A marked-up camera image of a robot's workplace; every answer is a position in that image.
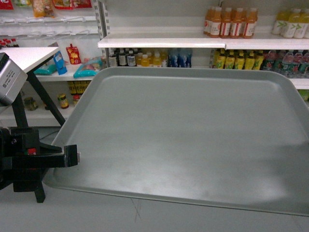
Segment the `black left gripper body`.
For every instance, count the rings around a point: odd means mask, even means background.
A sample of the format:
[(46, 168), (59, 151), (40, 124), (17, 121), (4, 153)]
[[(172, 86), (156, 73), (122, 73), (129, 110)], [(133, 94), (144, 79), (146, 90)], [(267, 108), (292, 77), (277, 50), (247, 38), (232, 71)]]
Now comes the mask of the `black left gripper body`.
[(48, 168), (64, 167), (62, 148), (40, 142), (36, 128), (0, 129), (0, 188), (35, 191)]

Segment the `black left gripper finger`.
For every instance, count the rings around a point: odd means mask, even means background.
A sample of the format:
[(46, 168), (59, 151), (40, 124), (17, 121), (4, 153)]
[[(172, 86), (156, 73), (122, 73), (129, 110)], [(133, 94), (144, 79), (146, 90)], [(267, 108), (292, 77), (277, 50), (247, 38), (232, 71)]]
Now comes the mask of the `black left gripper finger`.
[(80, 153), (77, 150), (77, 145), (64, 146), (64, 167), (72, 167), (80, 162)]

